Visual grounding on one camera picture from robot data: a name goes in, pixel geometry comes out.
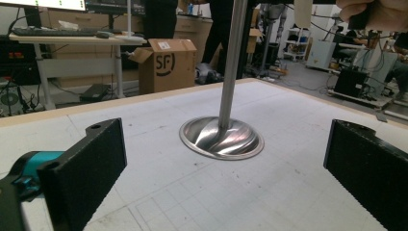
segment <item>keyboard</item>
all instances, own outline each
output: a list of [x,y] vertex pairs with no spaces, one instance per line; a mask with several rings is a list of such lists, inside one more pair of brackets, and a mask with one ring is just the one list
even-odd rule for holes
[[20,37],[93,37],[93,31],[54,31],[43,29],[13,28],[13,33]]
[[108,32],[112,34],[122,34],[121,30],[118,29],[109,29],[109,28],[91,28],[91,27],[85,27],[80,29],[81,32],[94,32],[95,34],[98,32]]

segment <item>computer monitor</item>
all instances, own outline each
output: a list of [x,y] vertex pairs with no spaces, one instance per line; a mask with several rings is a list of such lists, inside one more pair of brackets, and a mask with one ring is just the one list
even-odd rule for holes
[[[127,0],[86,0],[89,13],[126,14]],[[131,0],[131,14],[144,16],[144,4],[141,0]]]
[[0,0],[0,5],[10,7],[45,7],[84,12],[85,0]]

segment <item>sf logo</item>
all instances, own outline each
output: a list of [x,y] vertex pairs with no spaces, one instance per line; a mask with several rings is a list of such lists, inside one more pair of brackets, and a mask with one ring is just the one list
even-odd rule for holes
[[156,57],[156,75],[167,76],[173,71],[176,64],[174,53],[168,55],[158,55]]

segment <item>table surface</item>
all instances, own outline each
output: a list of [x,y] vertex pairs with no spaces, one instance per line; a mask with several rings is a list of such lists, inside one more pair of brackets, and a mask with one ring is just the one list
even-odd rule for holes
[[82,45],[141,45],[147,43],[143,38],[137,40],[126,40],[119,38],[97,38],[97,37],[20,37],[10,34],[10,40],[21,43],[41,44],[82,44]]
[[366,49],[367,47],[365,45],[353,45],[353,44],[348,44],[348,43],[339,43],[341,47],[346,47],[346,48],[352,48],[352,49]]
[[[265,139],[243,161],[189,150],[180,127],[218,116],[221,84],[0,119],[0,177],[29,151],[67,150],[85,128],[121,117],[128,166],[85,230],[385,230],[323,167],[333,118],[408,151],[408,130],[257,80],[235,86],[232,118]],[[32,230],[52,230],[43,199],[24,203]]]

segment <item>metal disc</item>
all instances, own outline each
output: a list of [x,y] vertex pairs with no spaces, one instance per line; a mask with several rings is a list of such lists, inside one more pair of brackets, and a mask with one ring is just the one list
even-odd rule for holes
[[0,100],[4,105],[11,106],[18,102],[18,95],[9,92],[9,93],[3,94]]
[[230,118],[228,128],[218,126],[218,117],[192,119],[180,128],[180,138],[193,151],[219,160],[243,160],[259,154],[264,139],[249,125]]

